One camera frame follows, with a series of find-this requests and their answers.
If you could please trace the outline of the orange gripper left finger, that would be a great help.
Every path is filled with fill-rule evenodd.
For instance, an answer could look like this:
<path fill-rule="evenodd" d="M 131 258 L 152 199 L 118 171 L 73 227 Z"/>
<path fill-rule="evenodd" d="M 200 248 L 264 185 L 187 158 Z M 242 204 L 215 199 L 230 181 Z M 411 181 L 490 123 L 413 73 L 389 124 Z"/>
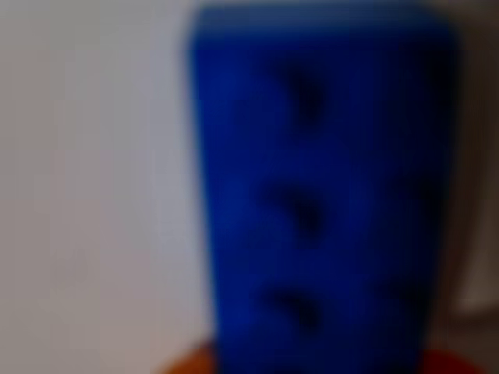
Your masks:
<path fill-rule="evenodd" d="M 178 361 L 157 369 L 160 374 L 215 374 L 218 372 L 216 348 L 206 343 L 182 356 Z"/>

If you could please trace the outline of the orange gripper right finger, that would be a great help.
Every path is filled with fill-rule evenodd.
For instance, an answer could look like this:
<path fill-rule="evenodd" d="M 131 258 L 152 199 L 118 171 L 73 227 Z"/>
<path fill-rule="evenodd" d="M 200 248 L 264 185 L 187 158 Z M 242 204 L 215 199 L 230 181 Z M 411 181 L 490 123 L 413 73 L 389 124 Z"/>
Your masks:
<path fill-rule="evenodd" d="M 485 374 L 486 370 L 452 351 L 425 350 L 419 374 Z"/>

